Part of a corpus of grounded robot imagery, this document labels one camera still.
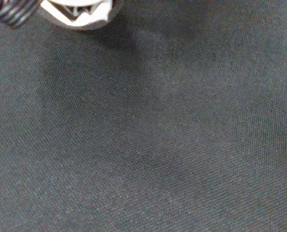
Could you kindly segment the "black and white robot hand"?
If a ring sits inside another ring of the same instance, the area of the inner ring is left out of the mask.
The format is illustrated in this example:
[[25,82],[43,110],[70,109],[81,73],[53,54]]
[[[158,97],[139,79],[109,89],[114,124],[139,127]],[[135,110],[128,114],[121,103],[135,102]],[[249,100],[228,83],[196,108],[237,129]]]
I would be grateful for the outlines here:
[[16,29],[35,13],[72,30],[100,29],[120,11],[122,0],[0,0],[0,22]]

